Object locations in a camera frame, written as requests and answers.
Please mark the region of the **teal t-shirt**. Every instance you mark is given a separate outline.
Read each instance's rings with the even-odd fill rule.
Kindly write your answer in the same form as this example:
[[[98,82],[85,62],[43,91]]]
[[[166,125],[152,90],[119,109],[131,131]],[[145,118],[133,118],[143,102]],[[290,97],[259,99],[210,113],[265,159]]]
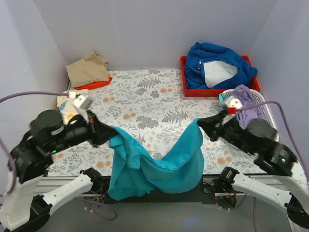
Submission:
[[[195,188],[204,170],[203,135],[197,122],[187,126],[162,159],[152,158],[136,139],[117,127],[118,135],[109,140],[114,150],[109,196],[120,201],[152,190],[176,194]]]

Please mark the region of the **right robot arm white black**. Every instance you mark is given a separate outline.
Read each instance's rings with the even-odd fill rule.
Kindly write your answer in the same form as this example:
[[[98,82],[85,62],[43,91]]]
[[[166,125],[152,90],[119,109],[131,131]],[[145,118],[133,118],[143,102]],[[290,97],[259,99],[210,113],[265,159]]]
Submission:
[[[275,141],[276,129],[263,119],[242,129],[235,119],[224,123],[224,114],[199,119],[197,124],[215,142],[222,138],[248,155],[263,174],[243,174],[224,167],[218,178],[206,185],[215,192],[246,193],[282,212],[296,225],[309,227],[309,184],[296,155]]]

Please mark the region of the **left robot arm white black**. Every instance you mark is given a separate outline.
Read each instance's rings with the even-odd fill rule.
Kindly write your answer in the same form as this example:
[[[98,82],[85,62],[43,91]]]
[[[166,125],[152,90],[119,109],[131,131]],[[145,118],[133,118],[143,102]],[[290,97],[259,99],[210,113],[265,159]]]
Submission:
[[[100,122],[88,110],[86,117],[76,115],[65,125],[60,112],[46,110],[31,121],[30,130],[12,149],[13,164],[8,190],[0,210],[0,222],[7,232],[35,232],[43,227],[61,206],[83,193],[98,193],[103,189],[103,176],[94,168],[80,171],[74,180],[44,194],[35,194],[46,169],[54,162],[52,156],[83,142],[93,147],[105,144],[118,132]]]

